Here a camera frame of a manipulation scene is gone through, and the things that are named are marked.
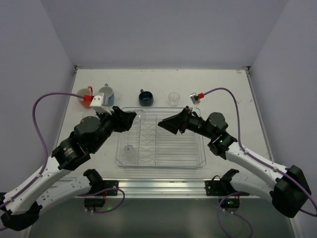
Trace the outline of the small clear glass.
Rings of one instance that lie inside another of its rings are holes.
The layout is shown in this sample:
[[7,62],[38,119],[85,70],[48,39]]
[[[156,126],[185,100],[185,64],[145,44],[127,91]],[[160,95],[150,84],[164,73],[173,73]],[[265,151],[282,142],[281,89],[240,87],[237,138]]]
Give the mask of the small clear glass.
[[180,99],[180,95],[176,92],[172,92],[169,94],[168,99],[169,99],[169,105],[171,107],[176,107]]
[[138,157],[138,151],[131,144],[126,145],[123,152],[125,158],[129,160],[136,160]]
[[136,116],[133,120],[133,124],[143,125],[147,120],[146,113],[143,110],[136,110],[135,113],[136,113]]

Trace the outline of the large clear glass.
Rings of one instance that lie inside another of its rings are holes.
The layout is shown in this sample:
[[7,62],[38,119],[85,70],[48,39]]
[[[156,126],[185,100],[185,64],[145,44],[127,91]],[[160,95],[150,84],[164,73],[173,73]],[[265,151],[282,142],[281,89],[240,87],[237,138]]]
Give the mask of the large clear glass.
[[97,115],[96,115],[96,112],[94,110],[87,110],[82,114],[83,119],[86,117],[96,117],[97,118]]

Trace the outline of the light blue floral mug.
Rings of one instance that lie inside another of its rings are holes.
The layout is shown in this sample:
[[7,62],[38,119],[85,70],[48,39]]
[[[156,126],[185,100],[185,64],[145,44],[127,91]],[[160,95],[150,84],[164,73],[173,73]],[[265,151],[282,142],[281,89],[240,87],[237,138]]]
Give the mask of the light blue floral mug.
[[104,87],[99,89],[99,93],[103,93],[104,99],[103,104],[105,106],[113,106],[114,104],[114,91],[108,84],[105,84]]

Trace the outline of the dark blue ribbed mug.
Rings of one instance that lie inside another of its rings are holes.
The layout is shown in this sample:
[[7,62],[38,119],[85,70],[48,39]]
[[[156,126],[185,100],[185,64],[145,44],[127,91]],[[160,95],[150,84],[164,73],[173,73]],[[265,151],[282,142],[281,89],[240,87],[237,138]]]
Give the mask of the dark blue ribbed mug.
[[140,106],[142,107],[150,107],[154,103],[153,94],[150,91],[140,90],[140,94],[138,96],[138,101]]

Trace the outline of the orange ceramic mug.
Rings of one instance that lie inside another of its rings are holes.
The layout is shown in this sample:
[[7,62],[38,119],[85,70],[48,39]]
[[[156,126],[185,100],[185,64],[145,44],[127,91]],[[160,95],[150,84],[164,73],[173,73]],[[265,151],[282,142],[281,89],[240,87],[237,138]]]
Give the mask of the orange ceramic mug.
[[82,98],[77,98],[79,103],[86,109],[90,109],[90,103],[94,97],[93,88],[88,86],[87,88],[82,88],[77,92],[77,95],[82,96]]

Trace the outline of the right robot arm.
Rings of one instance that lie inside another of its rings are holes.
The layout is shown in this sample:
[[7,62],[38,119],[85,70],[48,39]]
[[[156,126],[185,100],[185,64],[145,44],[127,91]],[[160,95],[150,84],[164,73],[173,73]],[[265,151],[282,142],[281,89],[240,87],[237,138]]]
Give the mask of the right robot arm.
[[253,155],[240,141],[227,131],[223,114],[211,113],[207,120],[199,117],[191,108],[165,118],[158,126],[173,133],[189,130],[210,139],[209,150],[216,156],[238,164],[252,173],[240,174],[231,169],[222,178],[226,192],[241,191],[270,201],[282,215],[293,218],[301,211],[311,195],[303,171],[292,165],[286,167],[262,156]]

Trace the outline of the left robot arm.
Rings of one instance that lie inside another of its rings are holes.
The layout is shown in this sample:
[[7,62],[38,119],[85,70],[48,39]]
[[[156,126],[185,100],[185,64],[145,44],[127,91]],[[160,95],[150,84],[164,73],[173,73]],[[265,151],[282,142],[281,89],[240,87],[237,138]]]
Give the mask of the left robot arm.
[[52,186],[87,162],[112,133],[128,131],[136,115],[114,106],[109,113],[83,118],[70,136],[52,151],[45,165],[13,191],[1,194],[3,214],[0,218],[4,227],[21,231],[70,198],[97,194],[102,189],[103,179],[95,169],[86,170],[64,185]]

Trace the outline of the clear plastic dish rack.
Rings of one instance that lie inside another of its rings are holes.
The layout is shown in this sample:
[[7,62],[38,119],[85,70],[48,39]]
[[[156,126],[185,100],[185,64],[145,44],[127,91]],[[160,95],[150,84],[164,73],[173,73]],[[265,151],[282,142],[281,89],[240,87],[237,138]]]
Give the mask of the clear plastic dish rack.
[[[206,165],[202,136],[191,131],[172,134],[158,126],[165,118],[181,112],[176,107],[126,107],[124,111],[143,110],[147,120],[132,124],[128,132],[119,135],[116,165],[131,168],[199,169]],[[137,151],[136,160],[125,158],[123,149],[131,144]]]

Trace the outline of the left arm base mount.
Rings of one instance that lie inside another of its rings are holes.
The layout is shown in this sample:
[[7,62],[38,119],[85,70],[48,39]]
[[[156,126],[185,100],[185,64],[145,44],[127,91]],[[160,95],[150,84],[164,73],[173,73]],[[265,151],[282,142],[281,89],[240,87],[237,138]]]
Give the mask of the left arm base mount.
[[103,208],[107,196],[117,196],[119,181],[104,180],[95,169],[88,169],[83,175],[88,179],[90,186],[87,193],[80,195],[84,198],[84,207],[91,213],[107,213],[107,211],[98,211],[97,208]]

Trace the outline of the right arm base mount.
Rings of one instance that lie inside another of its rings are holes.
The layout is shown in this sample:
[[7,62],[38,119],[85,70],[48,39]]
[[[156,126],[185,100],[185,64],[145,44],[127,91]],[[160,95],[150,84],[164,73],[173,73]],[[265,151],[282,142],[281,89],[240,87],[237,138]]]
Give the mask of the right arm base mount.
[[237,191],[231,185],[231,180],[234,175],[239,173],[236,169],[230,169],[222,177],[216,175],[211,180],[205,181],[205,191],[207,196],[220,196],[220,207],[224,210],[237,211],[240,207],[239,195],[233,198],[227,198],[221,202],[222,197],[229,194],[236,193]]

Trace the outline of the aluminium mounting rail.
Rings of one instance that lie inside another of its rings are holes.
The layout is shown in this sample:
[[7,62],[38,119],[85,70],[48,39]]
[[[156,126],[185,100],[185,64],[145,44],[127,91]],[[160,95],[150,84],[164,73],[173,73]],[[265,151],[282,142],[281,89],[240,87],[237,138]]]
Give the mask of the aluminium mounting rail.
[[[267,200],[271,199],[270,192],[274,190],[279,182],[282,182],[281,178],[273,178],[268,183],[258,177],[244,176],[243,174],[237,174],[233,176],[231,185],[237,192],[255,195]],[[32,184],[26,191],[25,194],[30,196],[31,199],[37,200],[42,194],[44,194],[51,186],[54,181],[49,179],[47,176],[39,178],[34,184]],[[189,188],[190,183],[187,181],[171,182],[171,181],[132,181],[130,182],[129,188],[142,188],[147,193],[159,192],[160,190]],[[89,181],[84,176],[65,183],[57,187],[61,194],[66,195],[67,192],[79,195],[80,192],[87,193],[90,190]]]

